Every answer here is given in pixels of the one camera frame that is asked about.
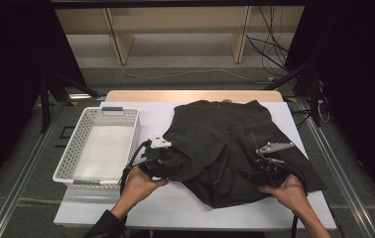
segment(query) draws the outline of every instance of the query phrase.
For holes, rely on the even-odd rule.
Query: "human hand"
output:
[[[167,178],[152,180],[141,169],[134,167],[128,175],[125,189],[120,199],[116,202],[111,212],[122,219],[138,202],[144,200],[155,189],[167,183],[169,183]]]
[[[281,204],[291,209],[295,214],[302,209],[311,207],[302,184],[294,175],[289,175],[279,187],[260,185],[259,190],[271,193]]]
[[[281,186],[261,185],[259,186],[259,190],[271,193],[277,197],[281,204],[291,209],[301,219],[311,237],[330,237],[313,211],[302,184],[297,177],[289,175]]]

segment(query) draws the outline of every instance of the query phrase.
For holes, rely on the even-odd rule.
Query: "white plastic basket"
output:
[[[139,111],[119,107],[83,110],[54,181],[67,186],[117,188],[122,171],[137,149]]]

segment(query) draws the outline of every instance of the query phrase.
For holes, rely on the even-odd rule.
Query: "clothing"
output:
[[[126,217],[122,221],[109,210],[85,234],[84,238],[118,238],[125,232]],[[231,231],[155,231],[152,238],[265,238],[263,232]],[[129,238],[151,238],[150,231],[140,231]]]
[[[181,181],[213,208],[267,197],[246,176],[254,170],[256,150],[268,142],[291,142],[272,121],[268,109],[256,100],[246,104],[200,100],[178,106],[163,137],[172,142],[172,160],[184,164],[170,179]],[[295,175],[305,175],[302,179],[307,182],[307,191],[326,189],[297,147],[276,156],[292,165],[289,169]]]
[[[105,210],[100,219],[89,229],[84,238],[118,238],[126,229],[126,217],[120,220],[109,210]]]

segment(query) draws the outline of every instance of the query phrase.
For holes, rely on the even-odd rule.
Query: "electrical wire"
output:
[[[246,35],[246,38],[247,40],[249,41],[249,43],[252,45],[252,48],[257,52],[259,53],[262,58],[266,58],[267,60],[271,61],[272,63],[274,63],[276,66],[282,68],[283,70],[287,70],[286,67],[284,67],[283,65],[279,64],[278,62],[276,62],[275,60],[273,60],[272,58],[270,58],[268,55],[266,55],[263,51],[261,51],[258,47],[255,46],[255,44],[253,44],[253,42],[251,41],[251,39],[249,38],[249,36]]]
[[[111,19],[110,21],[111,21],[110,22],[111,29],[113,29],[114,20]],[[259,81],[256,81],[256,80],[247,78],[245,76],[242,76],[242,75],[230,72],[230,71],[225,70],[225,69],[220,69],[220,68],[207,69],[207,70],[186,71],[186,72],[177,73],[177,74],[160,75],[160,76],[153,76],[153,77],[145,77],[145,76],[140,76],[140,75],[128,73],[128,72],[126,72],[123,69],[122,64],[117,61],[117,56],[114,54],[113,47],[112,47],[112,44],[111,44],[112,35],[113,35],[113,32],[112,32],[112,30],[110,30],[110,32],[109,32],[109,45],[110,45],[110,48],[112,50],[111,51],[112,52],[112,56],[115,59],[115,62],[117,63],[117,65],[119,65],[122,73],[125,74],[125,75],[127,75],[127,76],[136,77],[136,78],[140,78],[140,79],[146,79],[146,80],[155,80],[155,79],[167,78],[167,77],[179,77],[179,76],[183,76],[183,75],[187,75],[187,74],[193,74],[193,73],[209,73],[209,72],[217,72],[218,71],[218,72],[224,72],[224,73],[230,74],[230,75],[235,76],[235,77],[242,78],[242,79],[247,80],[247,81],[254,82],[256,84],[273,84],[274,83],[274,82],[259,82]]]
[[[120,185],[120,194],[122,194],[123,190],[125,189],[126,179],[129,176],[129,172],[133,168],[133,164],[134,164],[134,161],[135,161],[136,157],[138,156],[138,153],[141,151],[142,148],[148,146],[149,144],[151,144],[151,140],[147,140],[147,141],[141,143],[141,145],[136,149],[136,151],[132,155],[131,160],[128,162],[128,164],[126,164],[125,169],[123,169],[122,177],[120,178],[120,181],[118,182],[118,184]]]
[[[318,111],[318,113],[319,113],[320,119],[321,119],[322,121],[324,121],[324,122],[329,122],[329,119],[330,119],[330,112],[327,110],[327,119],[324,119],[324,118],[321,116],[320,105],[321,105],[321,103],[319,103],[319,104],[317,105],[317,111]]]
[[[264,40],[261,40],[261,39],[257,39],[257,38],[251,38],[251,37],[248,37],[250,40],[253,40],[253,41],[257,41],[257,42],[261,42],[261,43],[266,43],[266,44],[269,44],[269,45],[271,45],[271,46],[274,46],[274,47],[278,47],[280,50],[282,50],[282,51],[284,51],[284,52],[288,52],[289,50],[287,50],[287,49],[285,49],[285,48],[283,48],[283,47],[281,47],[281,46],[277,46],[276,44],[274,44],[274,43],[269,43],[269,42],[266,42],[266,41],[264,41]]]
[[[297,177],[301,182],[302,182],[302,187],[303,187],[303,192],[305,193],[306,196],[308,196],[308,180],[306,179],[305,173],[296,165],[294,164],[286,164],[288,171],[293,174],[295,177]],[[292,172],[289,167],[294,167],[296,170],[299,172],[299,175]],[[291,233],[291,238],[296,238],[296,233],[297,233],[297,223],[299,221],[299,217],[295,214],[293,217],[293,224],[292,224],[292,233]]]
[[[266,19],[264,13],[263,13],[263,11],[262,11],[262,8],[261,8],[260,6],[259,6],[259,11],[261,12],[262,18],[264,19],[265,25],[266,25],[266,27],[267,27],[267,29],[268,29],[267,41],[268,41],[269,38],[271,38],[271,40],[272,40],[273,43],[277,46],[277,48],[280,47],[281,45],[278,43],[278,41],[277,41],[277,40],[275,39],[275,37],[274,37],[274,30],[273,30],[273,22],[274,22],[274,16],[275,16],[275,7],[271,6],[271,8],[270,8],[270,12],[271,12],[271,14],[270,14],[270,20],[271,20],[271,21],[270,21],[270,24],[268,24],[268,21],[267,21],[267,19]],[[281,51],[281,55],[283,56],[283,59],[284,59],[284,60],[281,60],[281,59],[280,59],[280,56],[279,56],[279,54],[278,54],[277,48],[275,48],[275,53],[276,53],[278,59],[279,59],[282,63],[284,63],[285,56],[284,56],[284,54],[283,54],[282,51]]]
[[[296,113],[309,114],[309,113],[311,113],[311,110],[310,109],[306,109],[306,110],[300,110],[300,111],[293,111],[292,115],[294,115]]]
[[[306,116],[306,118],[303,119],[303,121],[301,121],[300,123],[296,124],[297,129],[299,129],[299,128],[303,125],[303,123],[304,123],[306,120],[308,120],[309,117],[311,117],[310,114],[308,114],[308,116]]]
[[[250,79],[250,78],[247,78],[247,77],[244,77],[244,76],[232,73],[232,72],[227,71],[225,69],[219,69],[219,68],[216,68],[216,69],[206,69],[206,70],[186,71],[186,72],[177,73],[177,74],[170,74],[170,75],[160,75],[160,76],[153,76],[153,77],[144,77],[144,76],[140,76],[140,75],[128,73],[128,72],[126,72],[123,69],[122,65],[119,64],[119,66],[120,66],[120,69],[122,70],[123,74],[125,74],[127,76],[132,76],[132,77],[137,77],[137,78],[141,78],[141,79],[146,79],[146,80],[155,80],[155,79],[166,78],[166,77],[178,77],[178,76],[183,76],[183,75],[192,74],[192,73],[208,73],[208,72],[219,71],[219,72],[228,73],[228,74],[230,74],[232,76],[236,76],[236,77],[239,77],[239,78],[242,78],[242,79],[245,79],[245,80],[257,83],[257,84],[273,84],[274,83],[274,82],[258,82],[258,81],[255,81],[253,79]]]
[[[281,6],[281,18],[280,18],[280,36],[278,36],[277,42],[280,41],[281,36],[283,35],[283,17],[284,17],[284,6]]]

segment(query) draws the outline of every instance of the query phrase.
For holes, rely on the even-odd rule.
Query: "table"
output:
[[[143,142],[148,135],[155,136],[154,133],[164,133],[167,130],[174,106],[200,99],[231,99],[239,103],[257,99],[270,110],[277,126],[306,154],[289,108],[277,91],[115,90],[108,93],[106,103],[117,103],[123,107],[136,106],[140,109],[142,129],[139,142]],[[119,192],[113,189],[69,187],[55,224],[68,227],[92,225],[105,209],[114,205],[118,196]],[[335,229],[321,191],[310,193],[309,200],[326,229]],[[265,231],[290,229],[292,221],[293,213],[273,197],[250,204],[212,209],[198,200],[182,183],[170,182],[138,203],[129,213],[126,225],[133,229],[155,230]],[[298,227],[304,228],[301,222]]]

